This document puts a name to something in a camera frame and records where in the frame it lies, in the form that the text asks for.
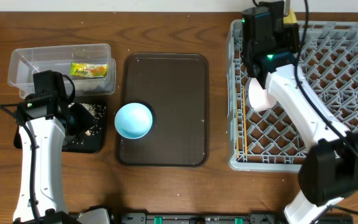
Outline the yellow round plate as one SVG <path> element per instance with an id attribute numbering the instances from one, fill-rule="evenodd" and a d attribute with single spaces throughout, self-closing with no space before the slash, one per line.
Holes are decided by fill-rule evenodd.
<path id="1" fill-rule="evenodd" d="M 283 23 L 284 24 L 296 24 L 297 23 L 297 19 L 296 19 L 296 15 L 295 15 L 294 11 L 292 11 L 291 9 L 289 10 L 288 15 L 283 18 Z"/>

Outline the rice food scraps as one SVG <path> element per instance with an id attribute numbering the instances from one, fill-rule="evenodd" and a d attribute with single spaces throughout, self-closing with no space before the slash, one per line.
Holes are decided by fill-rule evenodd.
<path id="1" fill-rule="evenodd" d="M 104 145 L 106 132 L 106 105 L 72 103 L 69 109 L 76 117 L 74 134 L 67 134 L 62 150 L 92 154 Z"/>

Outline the green snack wrapper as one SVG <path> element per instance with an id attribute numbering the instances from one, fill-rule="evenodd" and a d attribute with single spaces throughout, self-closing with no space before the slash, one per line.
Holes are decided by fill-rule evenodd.
<path id="1" fill-rule="evenodd" d="M 70 67 L 71 76 L 85 78 L 105 77 L 107 72 L 108 64 L 72 63 Z"/>

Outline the light blue bowl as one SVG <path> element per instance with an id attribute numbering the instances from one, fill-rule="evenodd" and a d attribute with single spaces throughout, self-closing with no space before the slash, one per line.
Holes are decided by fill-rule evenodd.
<path id="1" fill-rule="evenodd" d="M 126 139 L 140 139 L 151 129 L 151 110 L 142 103 L 129 103 L 121 107 L 114 118 L 115 129 Z"/>

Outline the wooden chopstick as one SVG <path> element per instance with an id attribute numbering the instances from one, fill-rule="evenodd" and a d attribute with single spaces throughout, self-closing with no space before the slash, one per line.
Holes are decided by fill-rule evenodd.
<path id="1" fill-rule="evenodd" d="M 246 121 L 246 89 L 245 85 L 242 85 L 242 117 L 243 117 L 243 133 L 244 133 L 244 157 L 248 156 L 247 150 L 247 121 Z"/>
<path id="2" fill-rule="evenodd" d="M 235 111 L 236 111 L 236 160 L 239 158 L 239 131 L 238 131 L 238 106 L 237 106 L 237 92 L 235 99 Z"/>

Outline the pink white bowl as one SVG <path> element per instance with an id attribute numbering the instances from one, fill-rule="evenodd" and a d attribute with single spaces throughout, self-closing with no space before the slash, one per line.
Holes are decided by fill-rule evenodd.
<path id="1" fill-rule="evenodd" d="M 277 103 L 277 100 L 266 89 L 262 88 L 256 78 L 250 79 L 248 99 L 256 112 L 273 108 Z"/>

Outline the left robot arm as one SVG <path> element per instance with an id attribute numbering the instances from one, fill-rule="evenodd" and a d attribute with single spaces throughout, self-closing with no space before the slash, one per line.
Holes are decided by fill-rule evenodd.
<path id="1" fill-rule="evenodd" d="M 17 107 L 21 139 L 21 189 L 14 223 L 110 223 L 107 208 L 73 216 L 63 198 L 62 149 L 68 133 L 79 134 L 92 116 L 56 91 L 28 96 Z"/>

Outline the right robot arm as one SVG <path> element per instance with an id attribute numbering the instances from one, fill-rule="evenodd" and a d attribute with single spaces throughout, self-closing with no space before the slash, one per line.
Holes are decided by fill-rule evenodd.
<path id="1" fill-rule="evenodd" d="M 342 124 L 310 87 L 299 61 L 306 31 L 286 23 L 285 1 L 258 2 L 242 12 L 241 59 L 255 111 L 280 105 L 308 152 L 298 172 L 300 191 L 281 223 L 318 223 L 358 191 L 358 133 Z"/>

